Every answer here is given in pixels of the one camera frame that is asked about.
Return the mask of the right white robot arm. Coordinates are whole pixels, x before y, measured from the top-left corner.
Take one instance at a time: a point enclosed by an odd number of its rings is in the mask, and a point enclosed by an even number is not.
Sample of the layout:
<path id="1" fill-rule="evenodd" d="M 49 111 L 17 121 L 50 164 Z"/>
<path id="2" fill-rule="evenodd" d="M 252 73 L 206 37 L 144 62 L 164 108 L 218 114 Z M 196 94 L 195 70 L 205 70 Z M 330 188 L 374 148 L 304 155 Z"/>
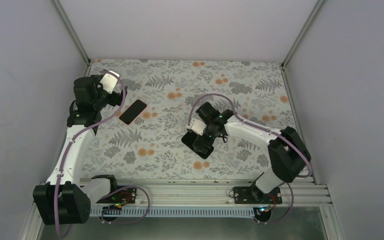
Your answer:
<path id="1" fill-rule="evenodd" d="M 261 173 L 250 185 L 248 203 L 262 204 L 271 197 L 271 192 L 282 184 L 290 184 L 307 167 L 311 155 L 292 127 L 284 129 L 265 127 L 248 121 L 233 110 L 216 110 L 205 102 L 197 110 L 199 118 L 190 117 L 186 145 L 203 159 L 214 150 L 216 138 L 237 137 L 256 146 L 266 147 L 270 169 Z"/>

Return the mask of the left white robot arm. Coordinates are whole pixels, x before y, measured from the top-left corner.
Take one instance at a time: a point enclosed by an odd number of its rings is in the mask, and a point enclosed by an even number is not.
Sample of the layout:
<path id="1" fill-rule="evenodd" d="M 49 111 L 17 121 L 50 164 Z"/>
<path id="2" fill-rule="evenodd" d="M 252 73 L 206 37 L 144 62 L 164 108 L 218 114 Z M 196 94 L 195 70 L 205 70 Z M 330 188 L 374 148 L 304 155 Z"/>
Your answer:
<path id="1" fill-rule="evenodd" d="M 101 198 L 111 203 L 119 197 L 113 175 L 98 175 L 81 187 L 81 171 L 87 151 L 104 123 L 101 111 L 107 105 L 122 107 L 125 88 L 116 92 L 120 76 L 109 71 L 74 81 L 74 101 L 69 107 L 65 141 L 45 184 L 35 186 L 32 196 L 45 225 L 83 224 L 91 207 Z"/>

